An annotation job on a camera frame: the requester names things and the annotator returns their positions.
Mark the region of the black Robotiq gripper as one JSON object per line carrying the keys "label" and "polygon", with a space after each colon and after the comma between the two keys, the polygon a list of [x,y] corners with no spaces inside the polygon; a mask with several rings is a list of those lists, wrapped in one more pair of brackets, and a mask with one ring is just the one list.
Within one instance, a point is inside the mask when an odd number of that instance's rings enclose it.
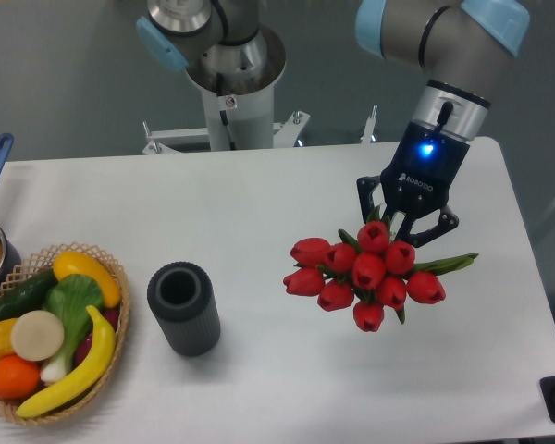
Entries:
{"label": "black Robotiq gripper", "polygon": [[[405,215],[396,240],[425,246],[459,226],[459,217],[446,204],[450,185],[469,150],[469,145],[443,133],[409,123],[390,164],[380,176],[356,180],[364,223],[392,223],[396,213]],[[417,217],[439,209],[437,224],[412,233]]]}

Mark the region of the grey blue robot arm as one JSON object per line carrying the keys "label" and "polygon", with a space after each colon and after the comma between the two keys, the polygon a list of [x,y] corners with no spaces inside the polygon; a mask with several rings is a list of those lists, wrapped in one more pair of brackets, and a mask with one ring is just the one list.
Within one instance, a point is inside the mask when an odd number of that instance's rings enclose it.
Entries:
{"label": "grey blue robot arm", "polygon": [[[458,226],[449,190],[518,56],[530,22],[515,1],[364,1],[355,38],[366,51],[418,66],[430,76],[390,164],[357,182],[364,216],[375,189],[396,236],[428,244]],[[200,90],[215,151],[273,148],[274,87],[285,66],[279,37],[254,1],[151,1],[136,23],[163,67],[185,72]]]}

